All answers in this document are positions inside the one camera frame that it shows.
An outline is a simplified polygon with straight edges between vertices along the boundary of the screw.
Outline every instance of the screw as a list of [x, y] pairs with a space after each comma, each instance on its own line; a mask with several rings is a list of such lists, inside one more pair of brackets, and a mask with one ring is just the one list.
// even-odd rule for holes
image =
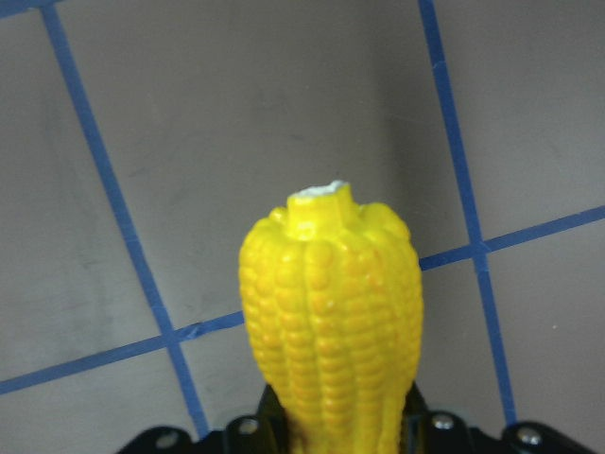
[[437, 413], [431, 420], [433, 426], [439, 430], [449, 430], [454, 426], [454, 418], [449, 414]]
[[173, 447], [179, 441], [179, 433], [175, 430], [171, 430], [167, 433], [163, 433], [155, 441], [155, 447], [158, 449], [169, 449]]
[[533, 428], [519, 428], [517, 438], [526, 445], [539, 445], [542, 442], [540, 433]]
[[253, 418], [242, 419], [237, 428], [241, 435], [252, 435], [256, 430], [258, 430], [258, 421]]

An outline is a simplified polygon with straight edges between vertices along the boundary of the white tip of corn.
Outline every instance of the white tip of corn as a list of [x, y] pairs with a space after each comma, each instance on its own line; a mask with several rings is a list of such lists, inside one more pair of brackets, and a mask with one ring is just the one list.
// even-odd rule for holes
[[292, 194], [294, 197], [320, 197], [320, 196], [328, 196], [330, 194], [334, 194], [337, 192], [342, 186], [347, 184], [341, 180], [334, 180], [330, 184], [325, 186], [311, 186], [299, 191], [295, 194]]

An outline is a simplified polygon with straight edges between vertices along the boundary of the silver screw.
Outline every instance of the silver screw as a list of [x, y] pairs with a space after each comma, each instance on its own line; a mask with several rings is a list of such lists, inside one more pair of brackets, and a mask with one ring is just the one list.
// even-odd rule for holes
[[520, 428], [517, 430], [517, 438], [526, 445], [539, 445], [542, 442], [542, 436], [533, 428]]
[[252, 435], [256, 430], [258, 430], [258, 421], [252, 418], [242, 419], [237, 428], [241, 435]]
[[449, 430], [454, 426], [454, 418], [445, 413], [437, 413], [433, 416], [431, 422], [433, 423], [433, 426], [439, 430]]
[[155, 441], [155, 447], [158, 449], [169, 449], [179, 441], [179, 434], [175, 430], [163, 433]]

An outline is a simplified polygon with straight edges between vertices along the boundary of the yellow corn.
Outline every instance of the yellow corn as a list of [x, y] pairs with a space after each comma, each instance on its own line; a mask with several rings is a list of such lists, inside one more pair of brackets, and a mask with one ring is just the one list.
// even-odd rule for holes
[[290, 454], [396, 454], [423, 299], [406, 225], [342, 182], [290, 196], [249, 232], [240, 291]]

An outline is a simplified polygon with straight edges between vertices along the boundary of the plastic corn cob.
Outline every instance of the plastic corn cob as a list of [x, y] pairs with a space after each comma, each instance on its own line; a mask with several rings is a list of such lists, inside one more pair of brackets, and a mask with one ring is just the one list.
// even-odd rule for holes
[[423, 299], [406, 225], [343, 182], [290, 196], [240, 252], [252, 352], [285, 409], [290, 454], [395, 454]]

